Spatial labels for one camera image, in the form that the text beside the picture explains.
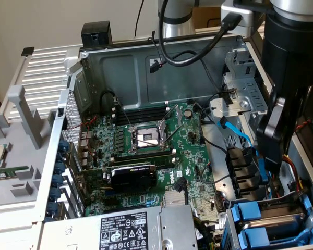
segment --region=robotic arm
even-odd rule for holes
[[[165,58],[167,54],[162,37],[194,34],[192,8],[211,6],[211,3],[218,5],[218,2],[221,1],[159,0],[159,17],[164,13],[159,22],[159,40]],[[272,79],[274,88],[268,114],[262,118],[257,130],[257,141],[266,168],[278,173],[297,119],[302,114],[307,93],[313,86],[313,0],[270,0],[261,3],[226,0],[221,8],[222,28],[229,13],[241,15],[241,20],[232,20],[236,27],[227,30],[239,35],[251,36],[266,17],[262,65]],[[210,51],[213,47],[210,44],[203,51]],[[185,66],[169,63],[177,67]]]

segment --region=white wall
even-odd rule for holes
[[[3,100],[24,47],[81,43],[84,23],[109,20],[113,40],[134,37],[141,0],[0,0],[0,99]],[[137,36],[158,21],[157,0],[145,0]]]

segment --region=power supply label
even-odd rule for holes
[[[100,250],[148,250],[147,213],[102,218]]]

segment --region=green circuit board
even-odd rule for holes
[[[111,166],[111,156],[115,154],[120,157],[134,155],[130,153],[131,133],[130,126],[115,127],[110,122],[110,117],[99,117],[89,128],[96,135],[93,151],[102,151],[101,159],[97,159],[97,164],[92,159],[87,161],[85,170],[80,174],[88,185],[90,192],[90,205],[86,207],[86,216],[109,213],[117,209],[133,207],[149,207],[164,205],[164,195],[166,191],[174,189],[174,184],[180,177],[185,177],[188,181],[189,202],[202,219],[215,219],[218,216],[216,209],[211,210],[211,201],[214,196],[214,187],[203,184],[197,176],[195,166],[202,170],[209,162],[209,155],[205,143],[200,144],[198,112],[193,111],[192,105],[177,103],[169,105],[173,109],[168,119],[166,119],[167,136],[172,134],[178,127],[180,128],[167,141],[163,152],[164,156],[144,157],[127,161],[114,162]],[[185,118],[184,111],[192,112],[191,118]],[[153,127],[155,122],[144,123],[144,128]],[[154,150],[153,147],[140,149],[138,152],[146,153]],[[157,169],[158,184],[147,192],[142,193],[114,193],[102,180],[102,170],[109,170],[119,166],[151,164]],[[212,174],[207,170],[203,174],[207,181],[213,181]]]

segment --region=perforated metal panel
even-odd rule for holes
[[[63,130],[63,137],[68,142],[73,142],[79,148],[81,133],[81,117],[72,91],[69,92],[66,106],[67,130]]]

